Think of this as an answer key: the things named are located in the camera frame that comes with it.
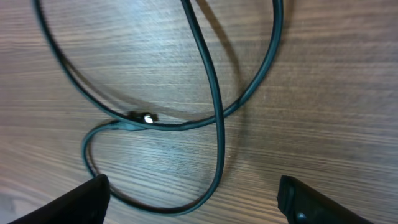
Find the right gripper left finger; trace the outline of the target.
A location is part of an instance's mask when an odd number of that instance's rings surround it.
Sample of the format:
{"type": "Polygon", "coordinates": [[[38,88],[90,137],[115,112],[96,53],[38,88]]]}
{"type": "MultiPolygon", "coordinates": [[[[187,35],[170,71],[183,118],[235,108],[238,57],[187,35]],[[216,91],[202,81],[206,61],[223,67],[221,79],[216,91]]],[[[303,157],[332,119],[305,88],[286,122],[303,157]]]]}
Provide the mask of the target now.
{"type": "Polygon", "coordinates": [[[110,184],[100,174],[12,224],[103,224],[110,201],[110,184]]]}

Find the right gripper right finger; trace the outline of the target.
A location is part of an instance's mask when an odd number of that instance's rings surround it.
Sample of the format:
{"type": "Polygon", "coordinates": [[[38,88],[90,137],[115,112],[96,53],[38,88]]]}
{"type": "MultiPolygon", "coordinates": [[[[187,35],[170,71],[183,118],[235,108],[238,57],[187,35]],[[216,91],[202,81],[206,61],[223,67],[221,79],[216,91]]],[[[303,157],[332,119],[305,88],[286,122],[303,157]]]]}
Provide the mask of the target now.
{"type": "Polygon", "coordinates": [[[371,224],[292,176],[280,178],[277,202],[278,209],[293,224],[371,224]]]}

